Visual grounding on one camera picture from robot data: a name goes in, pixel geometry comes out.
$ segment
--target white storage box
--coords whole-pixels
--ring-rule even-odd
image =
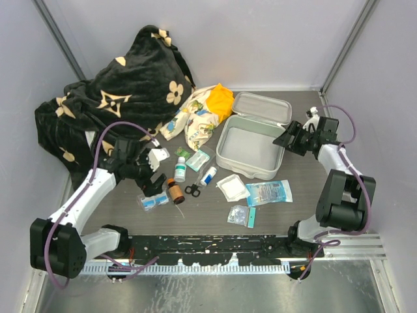
[[[291,122],[287,101],[239,93],[232,105],[238,115],[226,121],[216,148],[217,164],[247,178],[269,180],[281,166],[284,148],[272,142]]]

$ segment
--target open lid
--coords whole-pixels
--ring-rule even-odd
[[[253,93],[239,93],[233,102],[232,110],[239,115],[274,125],[289,124],[293,113],[289,102]]]

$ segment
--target plastic packet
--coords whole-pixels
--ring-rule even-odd
[[[137,196],[137,202],[142,207],[142,209],[145,212],[149,212],[154,207],[157,207],[158,205],[163,205],[169,202],[169,198],[167,195],[166,190],[164,190],[160,194],[156,194],[152,197],[142,197]]]
[[[229,216],[227,217],[228,223],[238,224],[246,226],[247,228],[253,228],[255,224],[256,208],[244,207],[243,205],[235,205],[230,208]]]
[[[247,198],[250,207],[274,202],[293,202],[293,194],[287,180],[246,184],[246,188],[250,193]]]
[[[238,201],[250,195],[245,184],[237,174],[232,174],[217,182],[217,187],[223,192],[227,202]]]
[[[188,160],[188,158],[190,157],[191,153],[189,153],[187,150],[185,150],[182,147],[179,147],[176,151],[175,154],[178,155],[179,157],[184,157],[186,160]]]
[[[202,146],[185,164],[193,171],[199,171],[205,163],[214,157],[214,155],[216,155],[216,153],[214,153],[212,149]]]

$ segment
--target brown bottle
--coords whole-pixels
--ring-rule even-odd
[[[174,179],[169,178],[167,180],[168,183],[168,191],[171,195],[172,200],[174,201],[174,204],[180,204],[184,202],[185,198],[182,194],[182,191],[180,189],[180,186],[177,185],[177,183],[174,181]]]

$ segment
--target gray floor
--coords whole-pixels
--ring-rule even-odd
[[[305,112],[312,106],[320,106],[320,98],[313,91],[265,92],[259,93],[268,97],[279,98],[291,103],[293,119],[301,123],[306,121]],[[222,133],[223,125],[218,127],[207,146],[216,150],[217,142]],[[178,135],[167,142],[158,136],[161,144],[173,152],[178,147],[188,148],[184,134]],[[166,160],[161,172],[167,176],[173,175],[177,161],[174,156]],[[96,231],[104,224],[123,226],[131,235],[223,235],[223,234],[286,234],[288,227],[297,220],[310,217],[315,212],[315,206],[326,180],[323,167],[314,159],[311,153],[298,156],[285,153],[281,168],[275,180],[288,179],[293,192],[293,203],[267,204],[258,207],[255,227],[245,228],[227,223],[227,215],[232,205],[246,204],[246,200],[227,203],[216,182],[233,172],[220,169],[211,184],[205,188],[200,197],[186,195],[186,201],[179,205],[179,210],[172,204],[157,207],[151,213],[145,213],[137,204],[140,189],[133,181],[122,181],[115,190],[106,196],[84,228],[84,233]],[[180,184],[185,186],[195,181],[197,174],[187,171],[187,180]],[[244,183],[255,183],[258,179],[247,179],[240,176]]]
[[[79,276],[44,285],[36,312],[384,312],[368,261],[317,261],[301,284],[287,275],[139,276],[112,284]]]

